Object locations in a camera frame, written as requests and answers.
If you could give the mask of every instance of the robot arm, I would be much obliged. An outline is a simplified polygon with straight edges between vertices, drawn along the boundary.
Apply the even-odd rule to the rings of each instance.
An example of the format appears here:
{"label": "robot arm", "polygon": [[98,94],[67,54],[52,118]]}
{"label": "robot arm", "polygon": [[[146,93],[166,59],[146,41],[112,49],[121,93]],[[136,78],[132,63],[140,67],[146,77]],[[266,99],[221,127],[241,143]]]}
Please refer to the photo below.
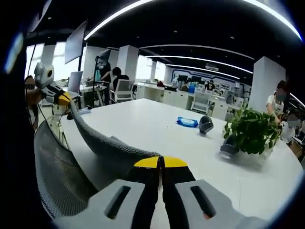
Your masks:
{"label": "robot arm", "polygon": [[54,82],[54,67],[44,66],[41,62],[36,65],[35,84],[41,90],[41,97],[49,103],[69,105],[71,98],[59,85]]}

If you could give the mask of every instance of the ceiling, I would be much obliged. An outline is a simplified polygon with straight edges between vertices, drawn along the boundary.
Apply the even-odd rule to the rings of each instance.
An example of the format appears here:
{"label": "ceiling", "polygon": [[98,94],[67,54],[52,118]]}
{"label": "ceiling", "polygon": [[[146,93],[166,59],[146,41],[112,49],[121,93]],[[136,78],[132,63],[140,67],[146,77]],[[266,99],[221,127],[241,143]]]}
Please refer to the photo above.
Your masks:
{"label": "ceiling", "polygon": [[[53,0],[36,31],[29,34],[27,42],[65,41],[85,20],[88,20],[89,32],[102,20],[136,1]],[[282,5],[273,7],[305,37],[305,23],[300,10],[302,1],[281,2]],[[155,0],[114,19],[87,42],[89,45],[114,48],[127,44],[138,48],[169,44],[171,46],[142,48],[140,53],[208,59],[251,72],[254,63],[267,56],[286,68],[291,92],[305,103],[302,87],[305,83],[302,69],[304,44],[274,16],[242,0]],[[193,46],[172,46],[174,44]],[[206,64],[205,61],[190,59],[155,59],[197,68],[204,68]],[[216,65],[220,72],[252,84],[252,74]]]}

